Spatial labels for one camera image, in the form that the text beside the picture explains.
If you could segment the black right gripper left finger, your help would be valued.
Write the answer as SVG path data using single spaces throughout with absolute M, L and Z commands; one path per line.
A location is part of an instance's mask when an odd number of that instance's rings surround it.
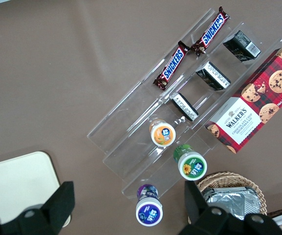
M 75 207 L 74 183 L 65 181 L 39 208 L 0 224 L 0 235 L 57 235 Z

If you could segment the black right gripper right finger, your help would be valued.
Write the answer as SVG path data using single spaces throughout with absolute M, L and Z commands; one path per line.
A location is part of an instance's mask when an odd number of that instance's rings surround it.
M 250 213 L 239 220 L 219 207 L 210 207 L 193 181 L 185 182 L 185 207 L 191 224 L 180 235 L 282 235 L 267 215 Z

